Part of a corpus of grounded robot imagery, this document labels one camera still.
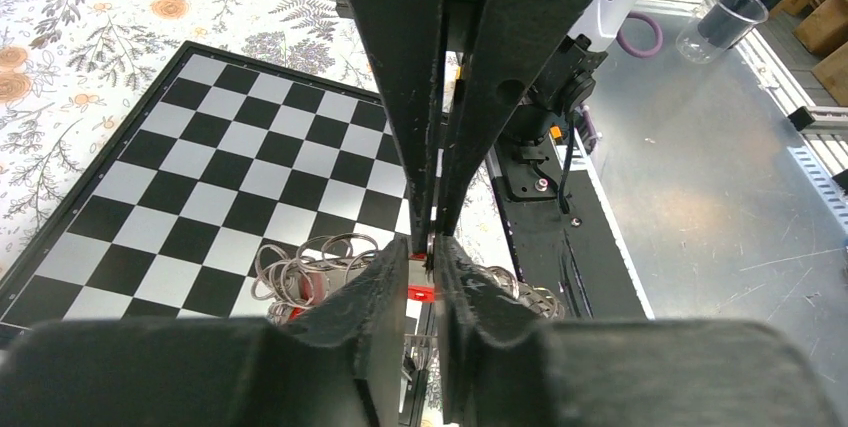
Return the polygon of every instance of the black and white checkered board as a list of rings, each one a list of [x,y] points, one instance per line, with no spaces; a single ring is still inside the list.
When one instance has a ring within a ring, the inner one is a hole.
[[[84,194],[66,200],[61,233],[22,255],[0,322],[265,315],[268,301],[250,296],[261,244],[293,254],[320,235],[382,247],[408,234],[405,178],[373,95],[197,46],[177,55]],[[410,333],[420,312],[410,302]]]

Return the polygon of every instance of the red object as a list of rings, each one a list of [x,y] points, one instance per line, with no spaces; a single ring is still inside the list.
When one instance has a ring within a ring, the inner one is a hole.
[[[409,289],[407,290],[407,298],[409,300],[432,303],[436,301],[436,293],[433,292],[432,287],[410,285]]]

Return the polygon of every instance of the purple cable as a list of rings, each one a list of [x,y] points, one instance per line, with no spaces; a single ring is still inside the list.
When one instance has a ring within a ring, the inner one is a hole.
[[[627,42],[627,39],[624,38],[624,34],[622,33],[622,31],[619,30],[618,34],[616,34],[616,36],[615,36],[615,40],[618,41],[618,45],[620,45],[621,48],[624,49],[624,51],[627,52],[628,54],[632,55],[633,57],[640,58],[640,59],[647,59],[649,57],[653,57],[653,56],[657,55],[657,53],[662,48],[662,40],[663,40],[663,38],[662,38],[662,28],[660,27],[660,24],[658,24],[656,20],[652,19],[651,17],[649,17],[649,16],[647,16],[647,15],[641,13],[641,12],[630,12],[629,14],[627,14],[627,18],[645,21],[645,23],[647,23],[649,26],[651,26],[651,30],[654,31],[654,37],[656,37],[657,43],[656,43],[656,45],[654,45],[653,48],[651,48],[649,50],[639,50],[639,49],[633,47],[632,45],[630,45],[630,43]]]

